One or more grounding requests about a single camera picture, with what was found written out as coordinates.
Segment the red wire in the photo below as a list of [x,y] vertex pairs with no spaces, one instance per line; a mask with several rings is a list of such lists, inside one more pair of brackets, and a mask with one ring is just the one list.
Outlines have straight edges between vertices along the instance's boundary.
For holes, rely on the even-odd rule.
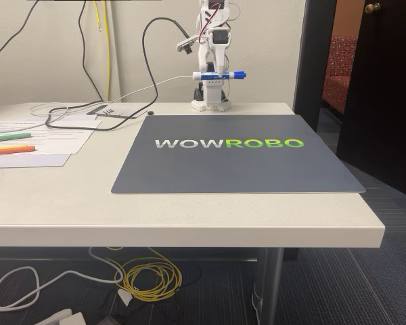
[[204,25],[204,27],[203,27],[202,30],[200,31],[200,35],[198,36],[198,42],[199,42],[200,44],[205,44],[205,42],[208,41],[208,40],[205,40],[205,42],[203,42],[203,43],[201,42],[203,32],[204,32],[204,30],[206,29],[206,27],[210,24],[210,22],[212,21],[212,19],[215,17],[215,15],[217,14],[217,12],[219,11],[219,8],[221,8],[221,4],[220,4],[220,3],[214,3],[214,4],[212,5],[212,8],[214,7],[214,5],[218,5],[218,8],[217,8],[217,10],[215,10],[214,14],[209,18],[209,20],[208,20],[208,22],[206,23],[206,25]]

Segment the floor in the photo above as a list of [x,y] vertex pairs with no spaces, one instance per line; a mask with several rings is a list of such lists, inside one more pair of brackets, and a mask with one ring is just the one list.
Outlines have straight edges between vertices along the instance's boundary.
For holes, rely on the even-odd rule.
[[[319,135],[336,149],[340,125],[325,111]],[[281,277],[278,325],[406,324],[406,196],[348,166],[367,188],[364,200],[386,226],[380,249],[301,249],[295,262],[285,262]],[[21,261],[0,261],[0,277]],[[111,277],[99,262],[33,261],[41,283],[67,269],[97,277]],[[257,325],[251,306],[253,262],[199,262],[202,278],[181,289],[176,299],[157,305],[131,301],[126,308],[111,286],[67,276],[42,291],[30,309],[0,313],[0,325],[33,325],[49,315],[72,308],[88,325],[114,314],[128,325]],[[198,277],[192,262],[178,262],[184,283]],[[14,274],[0,288],[5,305],[35,285],[30,272]],[[175,318],[179,307],[179,318]]]

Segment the red chair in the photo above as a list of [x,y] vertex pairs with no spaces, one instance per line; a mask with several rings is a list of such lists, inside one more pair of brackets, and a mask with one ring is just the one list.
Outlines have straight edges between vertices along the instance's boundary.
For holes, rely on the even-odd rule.
[[332,37],[323,86],[323,100],[340,113],[344,112],[346,104],[356,48],[356,36]]

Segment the wall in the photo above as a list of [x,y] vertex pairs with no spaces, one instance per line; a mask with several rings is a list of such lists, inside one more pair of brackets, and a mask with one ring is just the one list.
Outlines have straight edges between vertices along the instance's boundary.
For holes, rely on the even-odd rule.
[[[231,23],[231,70],[247,72],[232,81],[234,102],[287,102],[292,107],[305,0],[235,0],[240,19]],[[118,66],[112,98],[150,85],[141,50],[141,35],[155,17],[176,19],[189,34],[196,33],[198,0],[109,1],[116,33]],[[81,68],[81,37],[77,26],[82,1],[41,1],[26,28],[0,53],[0,103],[87,102],[96,94]],[[31,1],[0,1],[0,46],[23,23]],[[238,11],[232,6],[231,17]],[[105,40],[97,30],[92,2],[83,16],[87,68],[105,89]],[[198,69],[197,51],[187,56],[175,46],[183,35],[169,22],[154,23],[146,37],[148,58],[157,81],[190,75]],[[160,102],[190,102],[196,82],[177,80],[160,86]],[[147,102],[153,91],[128,100]]]
[[363,17],[364,3],[364,0],[338,0],[332,34],[357,36]]
[[[0,0],[0,47],[21,27],[32,5],[33,1],[27,0]],[[82,6],[83,1],[37,4],[24,30],[0,53],[0,104],[97,99],[81,66],[78,16]],[[81,22],[87,46],[86,67],[105,97],[106,42],[97,28],[92,1],[87,2]],[[117,69],[113,69],[112,95],[117,98],[114,71]]]
[[[232,42],[227,50],[230,70],[245,70],[244,81],[232,81],[230,99],[235,102],[287,102],[292,107],[302,33],[305,0],[235,0],[242,15],[231,23]],[[150,85],[141,50],[141,35],[153,18],[175,19],[190,35],[197,33],[198,0],[115,1],[120,86],[123,94]],[[231,6],[231,18],[238,10]],[[177,53],[183,35],[174,24],[157,21],[146,36],[146,50],[156,81],[198,70],[198,44],[193,54]],[[197,82],[179,79],[159,87],[161,102],[190,102]],[[149,90],[129,99],[148,102]]]

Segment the white paper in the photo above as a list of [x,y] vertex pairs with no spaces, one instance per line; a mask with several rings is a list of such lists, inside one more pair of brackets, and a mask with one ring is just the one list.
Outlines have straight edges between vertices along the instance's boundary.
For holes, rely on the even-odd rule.
[[117,290],[117,294],[119,295],[120,298],[122,298],[123,303],[128,307],[129,303],[131,300],[133,300],[133,296],[131,293],[128,291],[125,291],[123,289]]
[[[61,121],[94,121],[97,118],[97,115],[82,115],[82,114],[73,114],[67,115],[61,119]],[[47,120],[44,116],[33,116],[33,115],[26,115],[13,118],[14,121],[39,121],[43,122]]]
[[0,168],[17,167],[61,167],[65,165],[70,154],[0,154]]
[[[54,125],[67,127],[96,128],[101,121],[58,121]],[[0,131],[8,129],[21,129],[37,125],[39,121],[0,121]],[[28,144],[35,146],[36,151],[22,152],[15,155],[40,155],[40,154],[76,154],[89,139],[93,131],[87,130],[60,130],[49,129],[45,125],[27,131],[32,137],[26,139],[9,140],[0,142],[0,146],[12,144]]]

